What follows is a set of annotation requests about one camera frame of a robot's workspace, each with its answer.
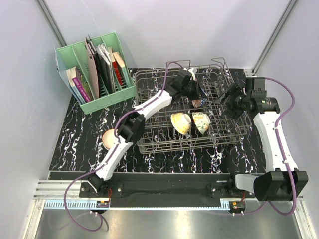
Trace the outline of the blue zigzag pattern bowl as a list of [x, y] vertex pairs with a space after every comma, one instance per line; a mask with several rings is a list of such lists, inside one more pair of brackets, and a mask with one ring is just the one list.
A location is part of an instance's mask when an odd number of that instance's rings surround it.
[[203, 107], [206, 103], [206, 99], [196, 99], [192, 100], [192, 105], [194, 108], [200, 108]]

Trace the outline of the green floral bowl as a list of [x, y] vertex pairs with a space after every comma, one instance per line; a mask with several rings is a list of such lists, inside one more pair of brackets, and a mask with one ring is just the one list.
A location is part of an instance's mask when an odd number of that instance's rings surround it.
[[207, 132], [211, 124], [211, 121], [207, 114], [203, 112], [193, 112], [192, 118], [196, 125], [196, 128], [201, 134], [204, 134], [205, 132]]

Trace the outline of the grey wire dish rack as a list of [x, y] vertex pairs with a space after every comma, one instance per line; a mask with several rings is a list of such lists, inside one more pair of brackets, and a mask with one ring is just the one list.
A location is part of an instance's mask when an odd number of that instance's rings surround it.
[[205, 98], [192, 101], [183, 96], [151, 116], [137, 143], [140, 153], [230, 145], [248, 133], [251, 121], [246, 113], [232, 119], [226, 115], [226, 105], [217, 100], [234, 83], [225, 59], [213, 58], [194, 70]]

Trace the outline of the yellow checked bowl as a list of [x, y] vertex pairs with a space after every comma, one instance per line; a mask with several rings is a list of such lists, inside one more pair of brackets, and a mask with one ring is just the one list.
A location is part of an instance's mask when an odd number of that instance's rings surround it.
[[185, 113], [174, 113], [170, 116], [174, 129], [182, 135], [186, 135], [191, 128], [191, 118]]

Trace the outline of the white bowl black stripes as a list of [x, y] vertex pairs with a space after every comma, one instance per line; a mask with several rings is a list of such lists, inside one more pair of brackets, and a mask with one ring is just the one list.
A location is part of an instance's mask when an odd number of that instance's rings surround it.
[[110, 129], [103, 134], [102, 142], [107, 142], [107, 141], [117, 143], [118, 140], [115, 137], [115, 130], [114, 129]]

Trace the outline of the plain white bowl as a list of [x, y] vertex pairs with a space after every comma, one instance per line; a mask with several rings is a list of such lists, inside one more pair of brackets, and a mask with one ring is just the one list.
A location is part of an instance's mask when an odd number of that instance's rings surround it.
[[103, 147], [106, 150], [110, 150], [113, 146], [115, 146], [117, 143], [116, 142], [103, 142]]

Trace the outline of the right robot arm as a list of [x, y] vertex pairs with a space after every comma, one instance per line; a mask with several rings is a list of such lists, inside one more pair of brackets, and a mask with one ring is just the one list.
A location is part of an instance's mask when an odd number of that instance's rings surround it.
[[245, 190], [259, 201], [293, 201], [309, 178], [298, 169], [290, 154], [281, 124], [284, 114], [277, 99], [267, 96], [265, 81], [265, 77], [248, 77], [244, 88], [233, 83], [218, 98], [227, 116], [249, 116], [260, 136], [266, 160], [265, 174], [236, 174], [226, 185], [226, 191], [234, 198]]

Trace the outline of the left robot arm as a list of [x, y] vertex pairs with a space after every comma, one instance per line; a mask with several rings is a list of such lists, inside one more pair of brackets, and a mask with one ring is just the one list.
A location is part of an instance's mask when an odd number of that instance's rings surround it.
[[200, 95], [196, 72], [197, 70], [192, 67], [179, 70], [177, 75], [171, 79], [165, 75], [162, 89], [120, 117], [114, 128], [114, 145], [109, 149], [100, 165], [89, 173], [90, 191], [96, 197], [103, 197], [107, 193], [108, 185], [105, 182], [112, 178], [115, 167], [128, 149], [142, 138], [146, 121], [151, 116], [182, 96], [197, 97]]

